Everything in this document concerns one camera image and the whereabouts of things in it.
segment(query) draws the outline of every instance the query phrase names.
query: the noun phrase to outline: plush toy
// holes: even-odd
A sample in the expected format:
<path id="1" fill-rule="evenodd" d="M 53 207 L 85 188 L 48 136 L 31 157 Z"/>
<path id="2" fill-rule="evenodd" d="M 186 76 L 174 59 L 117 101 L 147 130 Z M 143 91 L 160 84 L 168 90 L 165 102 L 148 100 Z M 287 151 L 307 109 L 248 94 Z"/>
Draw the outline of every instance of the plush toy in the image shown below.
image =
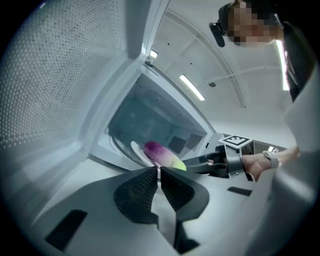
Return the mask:
<path id="1" fill-rule="evenodd" d="M 186 165 L 169 149 L 156 141 L 148 141 L 143 148 L 144 153 L 154 162 L 163 167 L 173 167 L 183 171 Z"/>

